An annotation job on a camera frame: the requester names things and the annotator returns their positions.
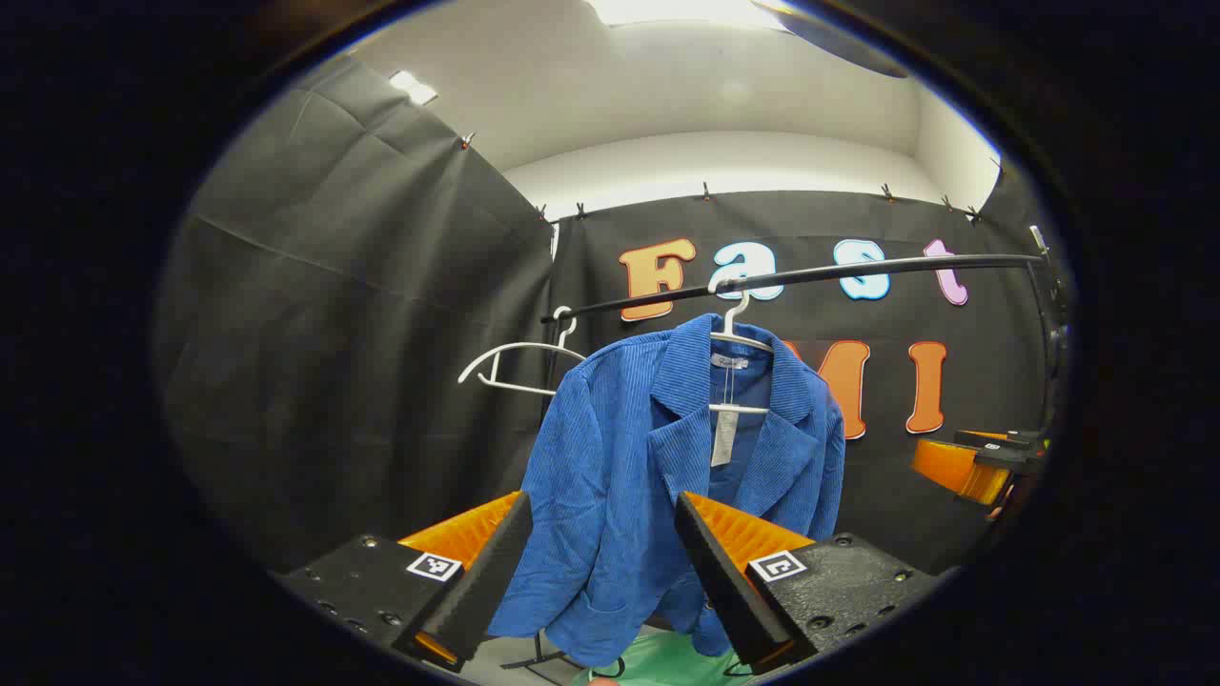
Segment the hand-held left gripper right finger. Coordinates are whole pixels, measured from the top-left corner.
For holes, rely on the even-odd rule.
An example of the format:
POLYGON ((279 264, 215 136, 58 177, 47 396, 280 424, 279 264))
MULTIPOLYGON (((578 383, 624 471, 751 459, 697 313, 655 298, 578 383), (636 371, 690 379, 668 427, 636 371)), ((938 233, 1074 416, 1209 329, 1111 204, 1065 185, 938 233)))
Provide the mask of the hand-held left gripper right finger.
POLYGON ((738 663, 769 674, 841 651, 952 579, 854 533, 813 541, 708 496, 681 494, 675 527, 738 663))

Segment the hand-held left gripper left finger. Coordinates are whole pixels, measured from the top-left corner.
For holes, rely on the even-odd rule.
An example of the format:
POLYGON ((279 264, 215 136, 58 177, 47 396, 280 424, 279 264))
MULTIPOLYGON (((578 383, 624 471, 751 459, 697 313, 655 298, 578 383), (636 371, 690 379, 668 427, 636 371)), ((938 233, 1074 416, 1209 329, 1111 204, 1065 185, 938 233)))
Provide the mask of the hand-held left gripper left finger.
POLYGON ((529 533, 529 496, 515 491, 403 540, 357 535, 277 581, 379 647, 461 673, 488 637, 529 533))

